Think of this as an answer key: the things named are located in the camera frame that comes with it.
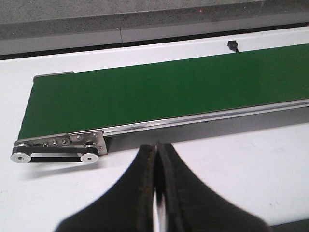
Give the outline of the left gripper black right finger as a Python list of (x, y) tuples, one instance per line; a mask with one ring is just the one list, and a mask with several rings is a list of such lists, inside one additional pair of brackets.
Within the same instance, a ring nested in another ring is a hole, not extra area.
[(171, 144), (156, 145), (155, 188), (162, 232), (269, 232), (260, 218), (205, 185)]

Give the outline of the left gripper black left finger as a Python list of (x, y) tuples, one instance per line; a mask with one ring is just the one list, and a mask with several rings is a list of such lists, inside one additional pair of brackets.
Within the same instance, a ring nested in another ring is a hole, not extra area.
[(152, 232), (154, 148), (142, 145), (120, 179), (88, 207), (63, 220), (58, 232)]

